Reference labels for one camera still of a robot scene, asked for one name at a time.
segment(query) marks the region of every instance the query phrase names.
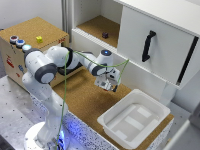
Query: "black handle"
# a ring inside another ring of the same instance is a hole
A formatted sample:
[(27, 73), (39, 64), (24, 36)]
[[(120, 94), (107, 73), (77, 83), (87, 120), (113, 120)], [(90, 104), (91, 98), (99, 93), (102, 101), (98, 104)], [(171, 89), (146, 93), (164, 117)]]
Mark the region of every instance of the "black handle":
[(151, 38), (154, 37), (155, 35), (156, 35), (156, 32), (150, 31), (149, 35), (147, 36), (147, 39), (146, 39), (145, 45), (144, 45), (144, 51), (142, 54), (142, 62), (145, 62), (150, 58), (150, 56), (148, 55), (149, 47), (151, 44)]

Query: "wooden work surface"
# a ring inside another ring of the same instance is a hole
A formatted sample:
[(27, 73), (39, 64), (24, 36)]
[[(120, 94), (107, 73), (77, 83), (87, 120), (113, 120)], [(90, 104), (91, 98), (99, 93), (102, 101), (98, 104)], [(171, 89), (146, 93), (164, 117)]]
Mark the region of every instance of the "wooden work surface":
[[(111, 91), (106, 92), (95, 86), (94, 81), (95, 77), (93, 77), (86, 69), (83, 69), (68, 78), (66, 103), (72, 113), (117, 146), (120, 150), (123, 150), (124, 148), (105, 134), (103, 127), (97, 122), (97, 118), (131, 92), (131, 89), (121, 84), (116, 93)], [(64, 98), (64, 82), (55, 86), (53, 89), (58, 95)], [(172, 119), (173, 115), (170, 114), (167, 116), (136, 150), (145, 150)]]
[[(41, 49), (68, 34), (40, 17), (36, 17), (5, 30), (0, 31), (0, 36), (10, 43), (10, 37), (16, 35), (25, 40), (33, 48)], [(37, 43), (36, 37), (42, 36), (43, 43)]]
[[(81, 30), (117, 48), (120, 24), (117, 24), (103, 16), (98, 16), (78, 25), (77, 28), (80, 28)], [(102, 37), (103, 32), (108, 33), (109, 37), (107, 39)]]

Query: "brown box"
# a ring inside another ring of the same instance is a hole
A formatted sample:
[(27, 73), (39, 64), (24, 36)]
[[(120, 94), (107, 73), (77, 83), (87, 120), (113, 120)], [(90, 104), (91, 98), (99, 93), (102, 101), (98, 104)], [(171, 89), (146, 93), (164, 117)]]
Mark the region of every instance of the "brown box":
[[(32, 48), (38, 48), (43, 52), (60, 43), (62, 46), (69, 46), (67, 33), (39, 17), (0, 31), (0, 49), (6, 74), (23, 88), (22, 76), (27, 71), (24, 64), (24, 53), (15, 45), (10, 44), (10, 36), (13, 35), (17, 35), (19, 39), (25, 40), (26, 44), (31, 45)], [(37, 36), (42, 37), (43, 43), (37, 43)], [(53, 87), (63, 80), (64, 76), (57, 73), (51, 86)]]

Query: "drawer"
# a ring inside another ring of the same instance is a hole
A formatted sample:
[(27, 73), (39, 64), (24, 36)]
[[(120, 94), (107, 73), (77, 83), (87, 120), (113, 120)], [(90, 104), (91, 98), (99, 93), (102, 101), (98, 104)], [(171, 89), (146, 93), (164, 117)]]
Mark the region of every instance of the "drawer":
[[(150, 31), (156, 35), (151, 38), (148, 51), (150, 58), (143, 62), (145, 41)], [(173, 84), (178, 84), (184, 73), (186, 58), (191, 55), (194, 39), (191, 34), (124, 6), (117, 52)]]

